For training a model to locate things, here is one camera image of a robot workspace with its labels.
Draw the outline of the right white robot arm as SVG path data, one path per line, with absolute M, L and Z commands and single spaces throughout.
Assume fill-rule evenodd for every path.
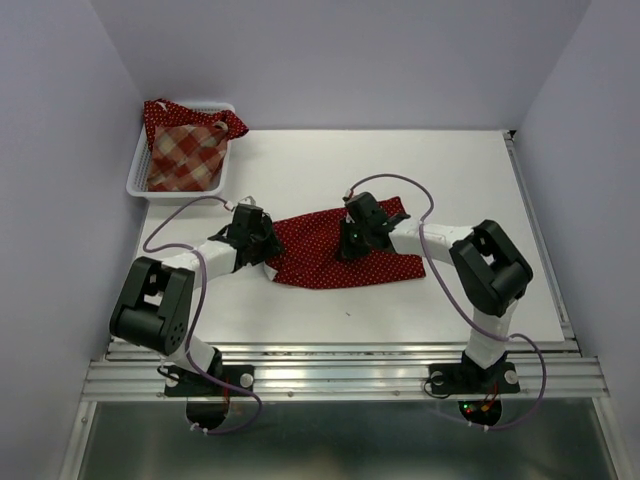
M 461 360 L 429 370 L 438 395 L 477 393 L 505 380 L 506 343 L 518 301 L 533 280 L 533 270 L 502 227 L 493 220 L 456 227 L 427 223 L 406 213 L 388 215 L 369 192 L 344 198 L 339 258 L 355 260 L 373 252 L 420 256 L 454 308 L 462 313 L 438 262 L 452 266 L 473 307 L 468 343 Z

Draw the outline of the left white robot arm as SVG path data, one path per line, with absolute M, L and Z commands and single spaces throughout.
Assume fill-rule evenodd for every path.
M 284 252 L 269 214 L 240 203 L 232 219 L 199 246 L 143 244 L 127 274 L 109 322 L 110 334 L 150 349 L 188 372 L 199 393 L 219 387 L 241 394 L 249 390 L 223 380 L 222 355 L 199 340 L 195 327 L 204 307 L 208 282 L 255 266 Z

